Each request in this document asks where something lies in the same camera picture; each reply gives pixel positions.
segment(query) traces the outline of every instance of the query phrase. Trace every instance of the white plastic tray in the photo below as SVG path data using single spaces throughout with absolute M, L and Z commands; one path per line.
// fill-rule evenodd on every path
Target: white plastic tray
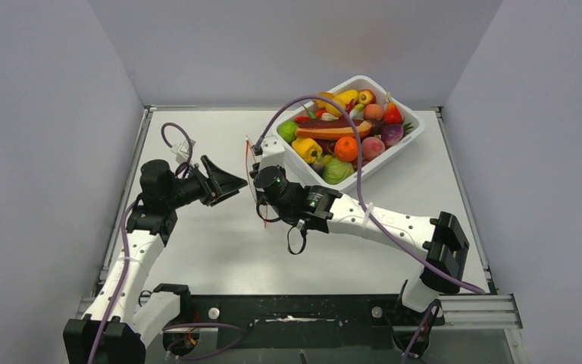
M 376 95 L 376 103 L 382 105 L 386 100 L 387 91 L 381 87 L 378 83 L 373 81 L 371 78 L 366 76 L 354 76 L 349 80 L 341 83 L 340 85 L 330 89 L 328 92 L 333 94 L 338 94 L 344 92 L 348 89 L 370 89 Z M 371 176 L 375 171 L 380 169 L 384 166 L 389 160 L 393 157 L 398 155 L 398 153 L 403 150 L 412 140 L 418 137 L 424 130 L 425 130 L 425 123 L 407 106 L 404 106 L 400 102 L 396 101 L 392 98 L 392 101 L 398 106 L 400 113 L 402 114 L 404 123 L 411 123 L 414 127 L 414 130 L 409 133 L 408 136 L 400 140 L 396 145 L 388 148 L 388 150 L 376 157 L 373 161 L 367 163 L 365 166 L 362 167 L 362 180 L 364 181 L 367 177 Z M 318 107 L 313 102 L 306 102 L 305 106 L 310 110 L 317 110 Z M 277 126 L 283 123 L 286 120 L 293 119 L 296 116 L 303 115 L 305 113 L 305 109 L 300 106 L 290 115 L 289 118 L 279 119 L 274 123 L 274 126 L 271 128 L 274 135 L 280 136 L 277 133 Z M 352 187 L 355 186 L 355 176 L 356 174 L 352 174 L 351 176 L 347 177 L 344 181 L 340 182 L 339 184 L 328 184 L 325 180 L 322 179 L 320 175 L 315 173 L 313 168 L 308 165 L 305 161 L 300 158 L 300 156 L 293 150 L 291 145 L 288 143 L 284 143 L 284 148 L 288 153 L 285 154 L 285 162 L 288 166 L 297 174 L 297 176 L 304 182 L 305 184 L 320 184 L 325 187 L 333 188 L 335 190 L 345 192 L 350 190 Z

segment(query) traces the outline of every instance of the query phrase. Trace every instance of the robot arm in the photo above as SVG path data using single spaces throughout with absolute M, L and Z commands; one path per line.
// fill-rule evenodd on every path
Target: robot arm
M 251 176 L 260 205 L 269 205 L 281 221 L 297 227 L 327 234 L 348 234 L 398 248 L 376 224 L 370 214 L 394 237 L 415 254 L 448 275 L 461 279 L 469 242 L 456 217 L 441 212 L 439 218 L 403 215 L 375 206 L 363 210 L 358 200 L 322 186 L 306 186 L 286 179 L 284 141 L 270 136 L 262 143 L 261 161 L 253 166 Z M 408 279 L 402 304 L 423 312 L 440 293 L 458 293 L 460 288 L 430 269 L 422 268 Z
M 176 178 L 166 161 L 154 160 L 142 166 L 139 179 L 142 192 L 138 198 L 142 205 L 132 206 L 126 226 L 129 251 L 122 250 L 119 254 L 104 287 L 83 317 L 69 320 L 64 328 L 64 342 L 71 363 L 87 361 L 102 321 L 105 321 L 105 330 L 96 358 L 104 358 L 101 362 L 111 364 L 143 363 L 146 347 L 180 314 L 180 300 L 190 292 L 187 288 L 169 288 L 163 284 L 153 290 L 146 306 L 135 313 L 146 278 L 177 223 L 175 210 L 197 200 L 206 206 L 215 206 L 236 195 L 247 184 L 242 178 L 216 167 L 206 155 L 201 161 L 207 177 L 197 165 L 184 179 Z M 114 291 L 122 280 L 124 265 L 127 265 L 127 273 L 123 285 L 106 317 Z

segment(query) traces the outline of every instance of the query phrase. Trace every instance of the cabbage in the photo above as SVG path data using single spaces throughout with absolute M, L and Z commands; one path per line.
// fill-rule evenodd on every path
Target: cabbage
M 282 124 L 277 126 L 277 133 L 284 139 L 285 142 L 291 143 L 293 140 L 296 140 L 296 129 L 298 128 L 298 124 L 295 123 L 293 120 L 287 120 Z
M 324 164 L 322 179 L 328 184 L 339 184 L 353 174 L 351 163 L 343 162 L 338 158 L 332 158 Z

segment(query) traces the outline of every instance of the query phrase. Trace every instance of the white table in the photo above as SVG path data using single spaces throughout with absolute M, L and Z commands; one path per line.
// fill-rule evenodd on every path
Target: white table
M 160 135 L 161 125 L 172 121 L 196 141 L 194 162 L 206 154 L 219 168 L 246 177 L 245 134 L 256 140 L 273 113 L 157 110 L 139 166 L 159 158 L 176 168 L 174 154 Z M 483 264 L 436 114 L 418 114 L 426 130 L 363 182 L 363 196 L 367 203 L 405 214 L 437 217 L 443 210 L 456 215 L 471 245 L 463 278 L 487 290 Z M 168 128 L 167 137 L 171 143 L 183 141 L 174 128 Z M 139 192 L 137 172 L 130 196 L 134 198 Z M 355 197 L 355 191 L 349 194 Z M 188 284 L 193 294 L 398 293 L 419 266 L 397 249 L 357 237 L 318 232 L 310 232 L 303 254 L 291 256 L 286 251 L 286 238 L 264 229 L 248 188 L 212 208 L 194 202 L 177 210 L 177 215 L 177 226 L 151 270 L 147 290 L 160 283 L 173 283 Z M 114 256 L 120 246 L 118 238 Z

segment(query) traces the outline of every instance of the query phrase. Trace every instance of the white wall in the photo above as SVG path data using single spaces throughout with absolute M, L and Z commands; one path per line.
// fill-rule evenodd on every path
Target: white wall
M 366 74 L 442 105 L 502 0 L 89 0 L 145 104 L 282 105 Z
M 142 106 L 86 0 L 0 1 L 0 363 L 54 363 Z
M 443 111 L 531 359 L 582 362 L 582 1 L 505 0 Z

